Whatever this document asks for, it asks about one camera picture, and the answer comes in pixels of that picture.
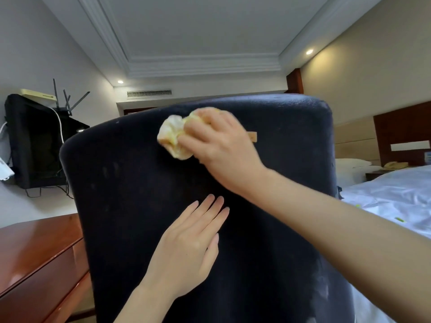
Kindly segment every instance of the television screen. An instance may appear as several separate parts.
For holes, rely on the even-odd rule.
[[[13,171],[16,184],[24,189],[66,184],[59,160],[63,139],[89,128],[70,118],[66,111],[57,111],[18,94],[5,102]]]

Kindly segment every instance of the television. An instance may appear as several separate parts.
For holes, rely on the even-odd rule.
[[[55,112],[18,94],[11,94],[6,99],[12,170],[16,184],[23,189],[66,185],[59,159],[62,137],[66,141],[89,128],[72,119],[69,112],[53,109]]]

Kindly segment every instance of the headboard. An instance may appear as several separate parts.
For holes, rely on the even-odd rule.
[[[372,117],[335,126],[334,142],[336,158],[360,158],[380,165]]]
[[[334,127],[336,158],[360,158],[374,165],[424,165],[424,152],[431,148],[391,149],[391,144],[419,141],[431,141],[431,101]]]
[[[431,141],[431,101],[376,115],[374,125],[383,165],[390,161],[425,164],[424,153],[431,148],[392,151],[391,144]]]

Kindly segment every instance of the beige telephone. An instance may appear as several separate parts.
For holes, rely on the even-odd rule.
[[[399,170],[399,169],[404,169],[408,166],[409,166],[408,162],[387,162],[384,165],[383,170],[388,170],[388,171]]]

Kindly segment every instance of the white wall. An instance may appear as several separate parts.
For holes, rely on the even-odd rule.
[[[301,68],[336,124],[431,100],[431,0],[383,0]]]
[[[288,89],[288,85],[286,82],[286,75],[284,75],[284,73],[281,71],[278,71],[247,74],[219,74],[153,78],[136,82],[134,86],[114,87],[116,101],[119,103],[133,103],[133,101],[142,101],[127,100],[127,91],[153,89],[172,89],[172,95],[169,98],[189,98],[272,92],[280,90],[285,91]]]
[[[52,78],[73,103],[91,91],[73,118],[95,125],[119,116],[111,84],[41,0],[0,0],[0,124],[8,94],[19,88],[53,94]],[[7,160],[9,152],[6,132],[0,136],[0,157]],[[30,199],[24,190],[0,183],[0,227],[75,212],[61,190],[44,189]]]

